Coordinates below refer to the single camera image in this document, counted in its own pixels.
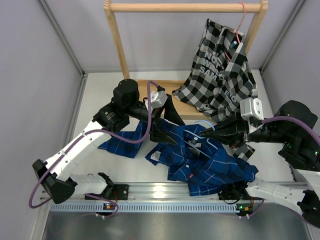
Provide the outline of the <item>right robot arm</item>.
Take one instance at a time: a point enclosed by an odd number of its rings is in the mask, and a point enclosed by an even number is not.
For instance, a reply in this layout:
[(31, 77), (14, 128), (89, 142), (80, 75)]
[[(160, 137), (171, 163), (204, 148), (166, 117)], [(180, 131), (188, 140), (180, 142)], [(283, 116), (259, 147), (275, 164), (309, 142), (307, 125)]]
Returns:
[(320, 137), (313, 130), (318, 117), (303, 103), (290, 100), (274, 117), (264, 118), (262, 101), (246, 98), (240, 111), (216, 126), (201, 131), (200, 136), (214, 139), (231, 148), (248, 142), (283, 144), (278, 154), (300, 175), (308, 189), (285, 187), (256, 178), (228, 184), (223, 197), (258, 198), (291, 209), (307, 223), (320, 226)]

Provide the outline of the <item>blue plaid shirt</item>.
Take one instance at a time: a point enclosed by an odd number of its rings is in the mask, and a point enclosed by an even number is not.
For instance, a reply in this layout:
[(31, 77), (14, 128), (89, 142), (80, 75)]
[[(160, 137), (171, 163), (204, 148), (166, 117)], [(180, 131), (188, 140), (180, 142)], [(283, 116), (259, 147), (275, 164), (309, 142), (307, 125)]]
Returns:
[(145, 159), (154, 166), (167, 166), (167, 180), (186, 183), (190, 196), (212, 195), (228, 184), (255, 180), (258, 169), (254, 165), (229, 155), (220, 142), (200, 136), (204, 126), (179, 126), (164, 119), (159, 126), (177, 144), (158, 143)]

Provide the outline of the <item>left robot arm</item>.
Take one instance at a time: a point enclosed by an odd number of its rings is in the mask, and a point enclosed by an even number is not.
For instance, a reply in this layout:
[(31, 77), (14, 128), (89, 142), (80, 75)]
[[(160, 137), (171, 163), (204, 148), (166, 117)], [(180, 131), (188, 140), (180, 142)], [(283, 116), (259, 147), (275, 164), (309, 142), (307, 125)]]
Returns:
[[(32, 168), (38, 179), (33, 192), (43, 187), (55, 204), (61, 204), (73, 196), (85, 195), (89, 199), (109, 199), (114, 183), (104, 173), (76, 175), (74, 170), (100, 145), (114, 137), (124, 143), (138, 145), (146, 138), (155, 143), (177, 145), (177, 141), (163, 128), (164, 118), (178, 126), (185, 123), (178, 114), (171, 95), (154, 81), (147, 82), (147, 97), (140, 101), (136, 80), (123, 79), (113, 90), (111, 102), (102, 107), (85, 129), (64, 148), (46, 160), (36, 160)], [(145, 122), (146, 129), (138, 139), (120, 136), (129, 125), (130, 118)]]

